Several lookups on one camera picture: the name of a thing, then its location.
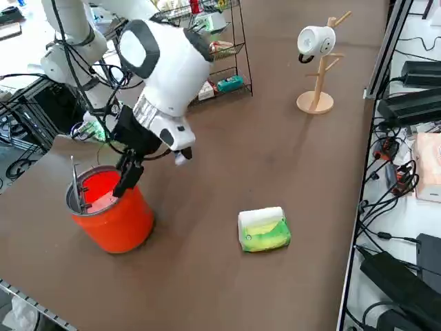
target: metal frame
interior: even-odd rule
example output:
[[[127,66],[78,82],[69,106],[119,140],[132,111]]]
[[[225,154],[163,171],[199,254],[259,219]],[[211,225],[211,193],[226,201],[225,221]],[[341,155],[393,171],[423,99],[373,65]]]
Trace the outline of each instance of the metal frame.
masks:
[[[366,99],[377,99],[381,83],[387,77],[387,70],[391,63],[398,38],[400,37],[407,15],[412,6],[413,0],[396,0],[389,23],[384,33],[383,42],[369,86],[366,89]]]
[[[10,285],[9,283],[7,283],[6,281],[4,281],[1,278],[0,278],[0,290],[3,290],[6,293],[10,293],[16,297],[22,298],[24,301],[26,301],[32,307],[34,307],[36,310],[38,310],[41,314],[45,315],[51,321],[54,321],[59,326],[61,326],[64,330],[77,331],[77,329],[74,326],[70,325],[68,322],[63,320],[60,316],[54,314],[53,312],[51,312],[47,308],[43,307],[41,304],[39,304],[35,300],[31,299],[30,297],[28,297],[27,295],[22,293],[22,291],[18,290],[17,288]]]

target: metal rod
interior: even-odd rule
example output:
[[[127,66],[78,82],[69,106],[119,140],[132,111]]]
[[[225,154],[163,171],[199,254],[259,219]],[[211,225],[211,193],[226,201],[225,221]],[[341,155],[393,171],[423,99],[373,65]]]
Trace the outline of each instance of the metal rod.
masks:
[[[249,68],[249,58],[248,58],[248,49],[247,49],[247,40],[245,39],[245,29],[243,27],[243,16],[242,16],[242,5],[239,2],[239,12],[240,12],[240,21],[242,22],[242,33],[243,33],[243,42],[245,43],[245,54],[247,55],[247,65],[248,65],[248,73],[249,73],[249,84],[251,88],[251,96],[253,96],[253,79],[251,77],[251,69]]]

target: mug handle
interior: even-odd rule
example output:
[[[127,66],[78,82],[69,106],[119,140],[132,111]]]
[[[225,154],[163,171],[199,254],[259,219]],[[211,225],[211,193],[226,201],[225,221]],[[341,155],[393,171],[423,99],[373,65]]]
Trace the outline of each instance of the mug handle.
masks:
[[[299,62],[300,63],[309,63],[309,62],[311,62],[312,60],[313,60],[313,58],[314,58],[314,55],[311,55],[310,57],[308,57],[307,59],[303,59],[303,54],[299,54],[298,55],[298,60],[299,60]]]

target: white desk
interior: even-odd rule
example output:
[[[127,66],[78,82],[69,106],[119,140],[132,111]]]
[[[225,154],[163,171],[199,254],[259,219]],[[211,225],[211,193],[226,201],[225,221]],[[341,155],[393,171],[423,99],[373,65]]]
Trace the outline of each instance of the white desk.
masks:
[[[427,0],[414,0],[410,12],[423,13],[428,1]],[[410,39],[415,37],[421,37],[424,39],[426,47],[431,48],[436,37],[441,37],[441,26],[431,26],[430,20],[423,20],[421,16],[409,15],[406,19],[406,23],[402,29],[400,39]],[[396,50],[404,53],[415,54],[421,57],[428,57],[430,59],[441,60],[441,39],[436,40],[435,48],[426,51],[422,45],[420,39],[414,39],[409,41],[399,40],[396,45]],[[391,78],[400,77],[401,70],[405,61],[428,61],[417,57],[410,57],[397,52],[393,53],[391,62]],[[405,88],[399,81],[393,81],[390,83],[389,91],[391,97],[398,95],[398,93],[419,92],[422,88]]]
[[[406,146],[402,146],[402,150],[408,150]],[[408,161],[410,154],[407,153],[404,161]],[[373,161],[371,151],[369,152],[369,161]],[[378,168],[383,160],[379,160],[368,170],[368,174]],[[370,203],[375,203],[386,191],[386,180],[384,177],[384,168],[379,171],[380,179],[377,181],[368,181],[365,184],[365,190],[363,192],[363,199],[367,199]],[[384,198],[390,199],[393,197],[391,194]],[[398,200],[397,206],[381,216],[379,216],[369,226],[369,229],[374,232],[389,232],[396,237],[412,237],[416,238],[420,233],[430,234],[435,237],[441,238],[441,203],[434,203],[428,201],[421,201],[416,199],[414,194],[408,194]],[[391,253],[395,258],[416,263],[416,244],[409,243],[402,240],[391,239],[384,241],[371,234],[371,237],[387,252]],[[367,248],[378,250],[372,242],[365,235],[361,234],[356,243],[358,245],[365,245]],[[349,282],[347,308],[349,311],[361,320],[363,312],[371,304],[383,300],[388,300],[384,293],[382,293],[372,281],[367,278],[360,271],[360,264],[363,258],[358,252],[354,254],[353,267],[351,271],[351,278]],[[378,307],[374,309],[368,315],[367,323],[371,326],[376,325],[377,318],[387,308]],[[349,317],[345,318],[346,327],[354,325]]]

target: orange bucket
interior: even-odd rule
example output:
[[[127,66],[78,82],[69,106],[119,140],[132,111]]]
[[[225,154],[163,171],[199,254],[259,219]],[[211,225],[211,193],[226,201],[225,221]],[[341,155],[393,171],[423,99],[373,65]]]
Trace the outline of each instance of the orange bucket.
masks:
[[[119,171],[102,165],[78,176],[87,211],[81,212],[74,197],[73,183],[66,193],[72,218],[101,248],[109,253],[128,252],[141,245],[152,232],[154,215],[135,186],[121,198],[112,196]]]

